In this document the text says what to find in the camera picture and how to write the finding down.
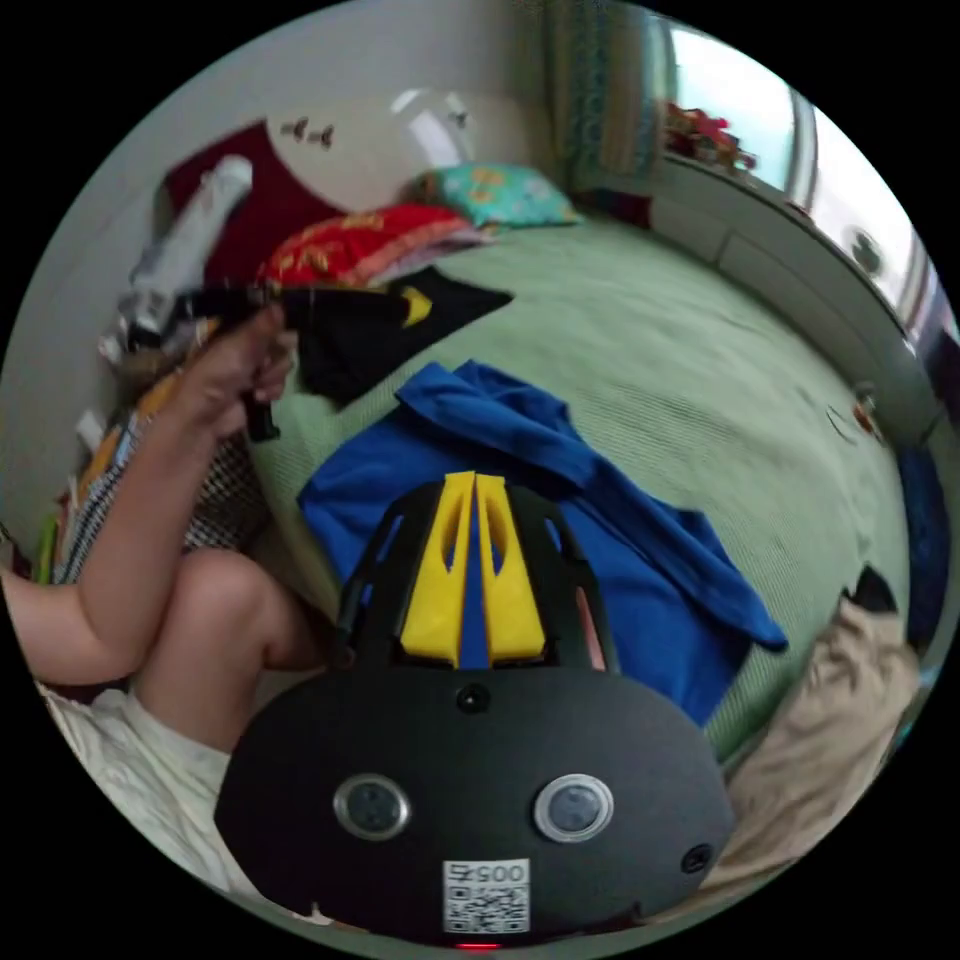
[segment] dark blue fabric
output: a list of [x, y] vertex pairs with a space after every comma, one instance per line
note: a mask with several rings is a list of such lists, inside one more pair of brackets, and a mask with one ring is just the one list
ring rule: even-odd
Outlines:
[[937, 467], [928, 450], [897, 458], [910, 541], [909, 643], [924, 649], [940, 622], [950, 571], [950, 518]]
[[[341, 579], [393, 500], [475, 470], [561, 506], [600, 583], [623, 672], [697, 724], [723, 699], [753, 643], [785, 648], [707, 518], [638, 490], [584, 443], [562, 401], [474, 362], [454, 373], [431, 364], [397, 398], [400, 407], [344, 444], [299, 497]], [[468, 583], [479, 589], [476, 576]], [[464, 667], [486, 665], [468, 662], [485, 650], [483, 629], [480, 617], [465, 617]]]

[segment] checkered cloth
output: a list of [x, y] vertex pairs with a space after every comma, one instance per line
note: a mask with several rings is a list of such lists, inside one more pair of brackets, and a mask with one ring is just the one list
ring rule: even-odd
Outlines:
[[[146, 420], [137, 425], [129, 454], [136, 449], [148, 423]], [[80, 576], [113, 503], [117, 484], [130, 462], [129, 454], [91, 484], [75, 517], [71, 542], [64, 544], [62, 559], [54, 569], [54, 583], [73, 583]], [[246, 442], [238, 434], [223, 441], [217, 450], [184, 537], [184, 553], [198, 547], [243, 550], [263, 529], [269, 516]]]

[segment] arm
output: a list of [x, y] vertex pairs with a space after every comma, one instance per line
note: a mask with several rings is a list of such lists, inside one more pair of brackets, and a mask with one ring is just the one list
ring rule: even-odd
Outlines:
[[[2, 573], [27, 665], [39, 680], [83, 685], [133, 673], [163, 620], [183, 537], [217, 444], [244, 424], [251, 382], [276, 400], [290, 369], [282, 317], [265, 312], [218, 341], [184, 375], [130, 461], [79, 580], [40, 586]], [[270, 352], [279, 340], [280, 353]]]
[[159, 629], [216, 447], [211, 431], [168, 407], [130, 461], [77, 583], [47, 587], [4, 575], [13, 627], [37, 679], [82, 685], [137, 669]]

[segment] blue jacket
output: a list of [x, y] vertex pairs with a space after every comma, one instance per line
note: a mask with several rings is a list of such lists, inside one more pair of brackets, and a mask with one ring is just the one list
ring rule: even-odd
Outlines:
[[[400, 406], [344, 444], [299, 497], [341, 580], [397, 497], [447, 473], [504, 476], [559, 503], [596, 574], [621, 669], [706, 724], [759, 643], [783, 632], [707, 518], [638, 490], [580, 438], [567, 406], [478, 363], [430, 364]], [[468, 566], [461, 665], [486, 667], [477, 563]]]

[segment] floral pillow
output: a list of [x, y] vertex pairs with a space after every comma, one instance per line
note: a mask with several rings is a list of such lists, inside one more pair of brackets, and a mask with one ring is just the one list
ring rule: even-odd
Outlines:
[[363, 287], [489, 243], [455, 210], [406, 203], [314, 224], [285, 240], [257, 273], [281, 286]]
[[580, 223], [569, 198], [543, 174], [506, 163], [468, 163], [420, 178], [420, 197], [456, 210], [475, 227]]

